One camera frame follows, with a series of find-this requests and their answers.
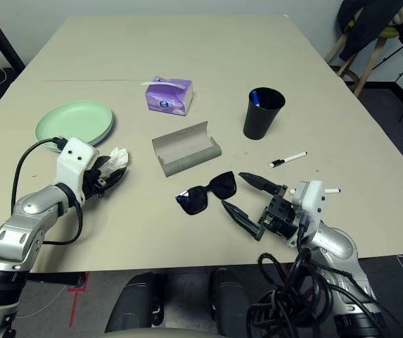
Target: red tape on floor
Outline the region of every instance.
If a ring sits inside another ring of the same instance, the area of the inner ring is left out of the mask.
[[[72,312],[70,313],[70,323],[68,324],[68,327],[73,326],[73,322],[75,321],[75,312],[76,312],[76,305],[77,305],[77,294],[80,292],[85,292],[87,288],[87,282],[89,281],[89,271],[85,272],[86,274],[86,280],[84,284],[81,287],[69,287],[67,289],[67,292],[74,292],[75,297],[73,299],[73,305],[72,305]]]

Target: sunglasses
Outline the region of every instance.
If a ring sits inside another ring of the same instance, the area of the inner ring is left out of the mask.
[[[236,181],[232,171],[212,178],[206,187],[198,185],[176,196],[179,205],[189,215],[195,215],[207,208],[207,192],[213,192],[219,199],[228,199],[236,193]]]

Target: white wall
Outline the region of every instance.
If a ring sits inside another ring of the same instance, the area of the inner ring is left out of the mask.
[[[339,35],[335,17],[340,3],[341,0],[0,0],[0,27],[28,63],[68,15],[285,13],[324,56]],[[397,39],[391,39],[385,53],[398,45]],[[352,69],[358,74],[371,48],[366,48],[355,61]],[[0,66],[5,65],[0,54]],[[403,53],[373,72],[370,80],[392,81],[402,69]],[[403,78],[399,84],[403,87]]]

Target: tissue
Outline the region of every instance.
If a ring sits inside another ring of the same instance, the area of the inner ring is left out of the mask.
[[[104,163],[100,168],[101,178],[107,179],[110,177],[110,174],[115,172],[118,169],[126,168],[128,164],[128,152],[125,148],[119,148],[116,146],[109,155],[109,160]]]
[[[192,81],[154,77],[148,85],[145,97],[148,108],[175,115],[187,115],[193,98]]]

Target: green plate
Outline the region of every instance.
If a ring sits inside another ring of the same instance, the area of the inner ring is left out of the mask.
[[[37,140],[63,136],[77,137],[94,146],[113,126],[113,114],[109,107],[97,101],[74,101],[54,108],[35,127]],[[44,144],[57,150],[54,144]]]

